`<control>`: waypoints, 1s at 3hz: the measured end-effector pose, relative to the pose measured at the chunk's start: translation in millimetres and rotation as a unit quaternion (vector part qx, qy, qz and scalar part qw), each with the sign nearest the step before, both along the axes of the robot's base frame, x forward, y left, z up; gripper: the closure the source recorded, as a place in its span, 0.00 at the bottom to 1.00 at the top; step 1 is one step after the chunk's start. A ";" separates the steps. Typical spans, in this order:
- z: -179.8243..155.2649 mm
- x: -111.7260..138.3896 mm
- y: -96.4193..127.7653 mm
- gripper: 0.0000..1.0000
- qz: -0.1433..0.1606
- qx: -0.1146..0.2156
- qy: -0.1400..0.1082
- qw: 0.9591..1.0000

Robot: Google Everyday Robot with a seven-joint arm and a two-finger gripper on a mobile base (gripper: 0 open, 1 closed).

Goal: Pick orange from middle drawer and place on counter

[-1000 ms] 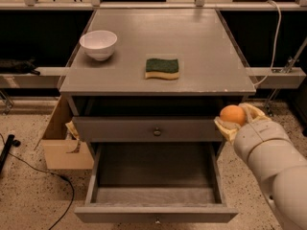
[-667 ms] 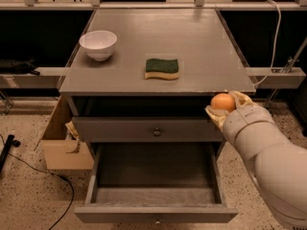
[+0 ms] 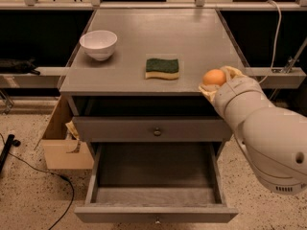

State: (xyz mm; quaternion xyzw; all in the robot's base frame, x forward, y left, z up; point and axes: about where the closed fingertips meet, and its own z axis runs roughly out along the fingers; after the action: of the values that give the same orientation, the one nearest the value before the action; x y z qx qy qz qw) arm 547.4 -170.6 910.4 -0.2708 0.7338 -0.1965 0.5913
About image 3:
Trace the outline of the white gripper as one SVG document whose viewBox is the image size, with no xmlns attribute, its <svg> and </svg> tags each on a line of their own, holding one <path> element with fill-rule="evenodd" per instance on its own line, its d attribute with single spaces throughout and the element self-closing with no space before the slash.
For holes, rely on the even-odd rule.
<svg viewBox="0 0 307 230">
<path fill-rule="evenodd" d="M 230 125 L 238 126 L 252 112 L 268 106 L 268 98 L 259 83 L 232 66 L 223 66 L 226 82 L 221 88 L 217 84 L 200 84 L 199 90 L 217 113 Z"/>
</svg>

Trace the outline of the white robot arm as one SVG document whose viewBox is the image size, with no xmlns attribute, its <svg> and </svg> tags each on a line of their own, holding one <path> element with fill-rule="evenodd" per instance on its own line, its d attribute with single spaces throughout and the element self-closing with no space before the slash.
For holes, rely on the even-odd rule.
<svg viewBox="0 0 307 230">
<path fill-rule="evenodd" d="M 199 90 L 265 188 L 282 195 L 307 189 L 306 117 L 274 105 L 257 80 L 230 66 L 207 71 Z"/>
</svg>

